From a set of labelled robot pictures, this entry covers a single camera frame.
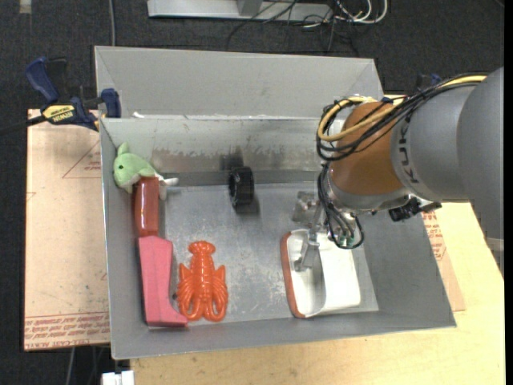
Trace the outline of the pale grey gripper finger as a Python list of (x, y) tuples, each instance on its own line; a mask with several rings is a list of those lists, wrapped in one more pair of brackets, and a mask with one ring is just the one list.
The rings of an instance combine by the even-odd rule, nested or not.
[(319, 254), (319, 246), (320, 243), (317, 240), (317, 233), (316, 232), (308, 232), (308, 237), (306, 241), (306, 248), (305, 248), (305, 267), (306, 268), (312, 268), (314, 265), (314, 262), (316, 261), (316, 258)]
[(294, 270), (297, 272), (305, 271), (309, 268), (309, 243), (304, 240), (298, 246), (298, 257), (294, 260)]

